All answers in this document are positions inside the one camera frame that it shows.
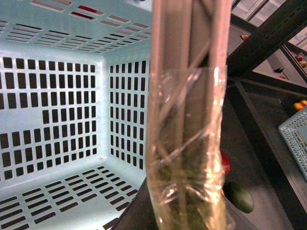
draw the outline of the light blue plastic basket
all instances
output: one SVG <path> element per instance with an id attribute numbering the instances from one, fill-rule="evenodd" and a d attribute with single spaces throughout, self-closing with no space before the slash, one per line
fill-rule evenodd
<path id="1" fill-rule="evenodd" d="M 0 1 L 0 227 L 107 230 L 145 178 L 151 2 Z"/>
<path id="2" fill-rule="evenodd" d="M 282 123 L 279 132 L 307 181 L 307 107 Z"/>

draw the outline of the plastic wrap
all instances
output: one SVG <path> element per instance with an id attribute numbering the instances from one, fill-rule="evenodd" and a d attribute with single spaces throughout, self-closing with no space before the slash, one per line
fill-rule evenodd
<path id="1" fill-rule="evenodd" d="M 151 76 L 147 180 L 160 230 L 225 230 L 220 133 L 226 67 Z"/>

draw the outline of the basket bottom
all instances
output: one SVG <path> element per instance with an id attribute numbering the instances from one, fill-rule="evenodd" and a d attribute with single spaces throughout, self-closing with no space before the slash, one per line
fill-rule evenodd
<path id="1" fill-rule="evenodd" d="M 107 164 L 63 174 L 1 197 L 1 229 L 107 230 L 139 189 Z"/>

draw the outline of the red tomato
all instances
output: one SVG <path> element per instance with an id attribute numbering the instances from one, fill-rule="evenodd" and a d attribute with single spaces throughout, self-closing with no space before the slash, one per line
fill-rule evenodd
<path id="1" fill-rule="evenodd" d="M 223 150 L 221 150 L 221 156 L 222 156 L 222 165 L 225 168 L 225 175 L 227 175 L 230 171 L 230 160 L 229 158 L 226 156 L 225 152 Z"/>

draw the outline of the green avocado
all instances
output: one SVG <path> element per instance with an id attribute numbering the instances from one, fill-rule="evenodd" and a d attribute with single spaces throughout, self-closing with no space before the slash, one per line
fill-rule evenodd
<path id="1" fill-rule="evenodd" d="M 246 188 L 236 182 L 230 182 L 223 187 L 226 198 L 239 210 L 251 213 L 254 210 L 254 199 Z"/>

